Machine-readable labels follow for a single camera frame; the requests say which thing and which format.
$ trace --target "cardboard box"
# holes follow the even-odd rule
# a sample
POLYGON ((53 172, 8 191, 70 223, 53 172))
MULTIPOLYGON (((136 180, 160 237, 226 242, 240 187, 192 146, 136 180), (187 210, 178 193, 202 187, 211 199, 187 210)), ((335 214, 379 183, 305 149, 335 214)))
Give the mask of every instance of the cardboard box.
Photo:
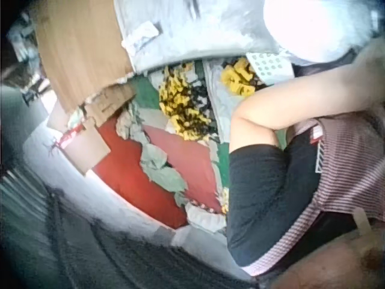
POLYGON ((111 152, 95 128, 93 120, 87 120, 84 126, 85 130, 61 149, 67 159, 83 175, 111 152))
POLYGON ((93 118, 97 127, 107 121, 126 101, 134 97, 129 84, 112 85, 103 89, 91 104, 85 105, 87 117, 93 118))
MULTIPOLYGON (((85 129, 61 149, 81 174, 86 174, 111 152, 96 127, 100 127, 132 97, 134 91, 129 84, 113 85, 103 89, 93 103, 85 106, 87 112, 87 120, 83 123, 85 129)), ((69 118, 70 114, 66 113, 57 101, 48 118, 47 126, 65 133, 68 130, 69 118)))
POLYGON ((31 16, 44 69, 65 112, 133 72, 114 0, 39 0, 31 16))

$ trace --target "red fabric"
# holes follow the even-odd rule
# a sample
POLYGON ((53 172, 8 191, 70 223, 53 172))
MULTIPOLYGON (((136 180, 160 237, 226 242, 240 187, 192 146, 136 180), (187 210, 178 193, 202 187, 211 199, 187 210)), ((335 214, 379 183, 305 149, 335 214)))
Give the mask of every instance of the red fabric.
POLYGON ((215 196, 217 184, 209 148, 152 126, 144 126, 144 130, 151 143, 167 153, 167 161, 187 182, 185 196, 220 213, 221 205, 215 196))
POLYGON ((141 145, 123 140, 115 131, 116 118, 99 128, 111 152, 93 171, 114 191, 141 211, 171 228, 186 224, 186 212, 178 208, 172 193, 150 182, 140 167, 141 145))

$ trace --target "white cloth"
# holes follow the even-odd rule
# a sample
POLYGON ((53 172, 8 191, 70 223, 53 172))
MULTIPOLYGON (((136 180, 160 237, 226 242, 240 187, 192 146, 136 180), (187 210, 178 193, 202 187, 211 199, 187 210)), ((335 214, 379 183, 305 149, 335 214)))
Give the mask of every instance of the white cloth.
POLYGON ((240 55, 248 51, 278 52, 263 23, 262 0, 197 0, 191 17, 181 0, 114 0, 124 39, 142 23, 160 26, 159 36, 130 56, 136 73, 187 59, 240 55))
POLYGON ((186 205, 187 220, 191 226, 215 233, 226 227, 224 215, 209 213, 191 203, 186 205))
POLYGON ((223 61, 223 58, 204 60, 203 69, 212 109, 217 120, 220 142, 229 143, 231 115, 243 97, 232 94, 221 82, 223 61))

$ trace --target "red tag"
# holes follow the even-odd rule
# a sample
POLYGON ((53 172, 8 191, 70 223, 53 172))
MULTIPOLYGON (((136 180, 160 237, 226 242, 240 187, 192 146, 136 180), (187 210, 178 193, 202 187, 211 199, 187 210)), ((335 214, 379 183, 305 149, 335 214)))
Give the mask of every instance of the red tag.
POLYGON ((310 144, 314 145, 315 143, 322 140, 322 137, 324 136, 324 131, 322 130, 322 127, 320 125, 316 125, 312 128, 310 132, 310 144))

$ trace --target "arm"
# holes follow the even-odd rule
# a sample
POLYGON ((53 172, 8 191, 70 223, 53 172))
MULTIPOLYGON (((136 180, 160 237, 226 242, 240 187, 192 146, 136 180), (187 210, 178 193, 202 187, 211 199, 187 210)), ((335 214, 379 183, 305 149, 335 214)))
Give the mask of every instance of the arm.
POLYGON ((383 101, 384 48, 383 39, 374 40, 353 64, 296 78, 246 99, 232 116, 230 152, 256 144, 278 146, 274 130, 314 117, 365 110, 383 101))
POLYGON ((383 288, 384 236, 381 227, 347 233, 292 265, 271 288, 383 288))

